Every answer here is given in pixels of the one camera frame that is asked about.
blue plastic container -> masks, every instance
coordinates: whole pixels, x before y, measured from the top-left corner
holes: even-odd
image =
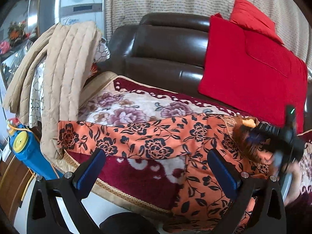
[[[10,138],[10,145],[18,160],[22,161],[35,173],[42,175],[46,180],[57,178],[50,163],[42,155],[40,151],[40,145],[33,133],[26,131],[16,131]],[[59,176],[63,176],[63,174],[58,170],[57,173]]]

blue gripper pad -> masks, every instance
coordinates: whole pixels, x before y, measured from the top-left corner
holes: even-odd
[[[97,149],[91,157],[80,164],[74,173],[73,185],[78,190],[77,197],[87,198],[106,161],[105,152]]]
[[[208,152],[207,161],[225,196],[235,200],[241,185],[240,173],[235,166],[225,161],[217,149]]]

person's hand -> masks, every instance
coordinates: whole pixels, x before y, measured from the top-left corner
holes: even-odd
[[[274,175],[274,173],[276,173],[276,170],[272,166],[273,165],[270,165],[269,175]],[[297,160],[288,165],[286,173],[292,173],[292,181],[289,187],[288,194],[284,201],[284,206],[287,206],[288,204],[295,201],[300,195],[300,184],[302,174]]]

orange flower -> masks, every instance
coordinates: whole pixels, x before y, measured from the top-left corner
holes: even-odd
[[[11,33],[10,33],[10,39],[11,40],[15,40],[15,39],[17,39],[19,37],[19,32],[18,31],[12,31]]]

orange floral fabric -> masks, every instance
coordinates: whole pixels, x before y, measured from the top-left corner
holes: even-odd
[[[185,182],[164,230],[212,230],[231,205],[207,164],[216,148],[238,171],[266,173],[267,166],[244,156],[232,139],[237,117],[193,114],[108,127],[81,121],[60,121],[58,147],[83,154],[100,148],[107,156],[134,159],[169,159],[186,156]],[[252,199],[237,230],[248,222]]]

